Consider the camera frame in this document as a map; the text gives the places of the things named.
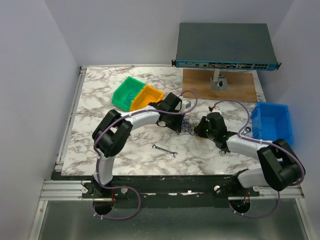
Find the yellow plastic bin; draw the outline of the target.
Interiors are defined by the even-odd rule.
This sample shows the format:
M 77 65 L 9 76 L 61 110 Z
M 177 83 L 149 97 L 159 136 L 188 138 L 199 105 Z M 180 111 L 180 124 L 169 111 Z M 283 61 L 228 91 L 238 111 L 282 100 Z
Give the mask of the yellow plastic bin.
M 157 103 L 164 97 L 164 92 L 146 84 L 132 100 L 130 112 L 145 108 L 149 103 Z

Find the green plastic bin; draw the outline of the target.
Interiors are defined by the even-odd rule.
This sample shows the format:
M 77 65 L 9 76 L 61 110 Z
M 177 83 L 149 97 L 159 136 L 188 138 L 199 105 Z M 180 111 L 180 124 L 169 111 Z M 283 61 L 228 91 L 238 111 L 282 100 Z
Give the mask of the green plastic bin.
M 125 112 L 129 112 L 132 100 L 138 95 L 145 85 L 145 83 L 128 76 L 114 91 L 112 104 Z

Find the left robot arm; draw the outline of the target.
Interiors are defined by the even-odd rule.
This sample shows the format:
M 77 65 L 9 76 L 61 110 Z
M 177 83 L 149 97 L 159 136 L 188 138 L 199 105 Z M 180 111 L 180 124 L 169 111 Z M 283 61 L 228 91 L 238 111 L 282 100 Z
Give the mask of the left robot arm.
M 166 128 L 180 133 L 185 109 L 182 98 L 171 92 L 164 100 L 151 102 L 139 110 L 125 113 L 110 110 L 92 134 L 93 148 L 98 155 L 93 191 L 101 198 L 110 194 L 109 182 L 113 179 L 115 157 L 124 148 L 133 130 L 164 124 Z

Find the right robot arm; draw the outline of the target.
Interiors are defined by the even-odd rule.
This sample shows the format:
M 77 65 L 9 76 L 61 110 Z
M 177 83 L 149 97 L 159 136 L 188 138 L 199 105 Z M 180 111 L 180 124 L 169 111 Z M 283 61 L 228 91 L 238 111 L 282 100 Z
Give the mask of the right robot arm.
M 224 153 L 238 153 L 256 159 L 260 168 L 245 169 L 236 174 L 230 191 L 241 196 L 251 187 L 271 187 L 280 192 L 302 179 L 305 173 L 297 156 L 284 139 L 276 141 L 247 140 L 243 135 L 228 131 L 218 112 L 202 117 L 194 133 L 213 141 Z

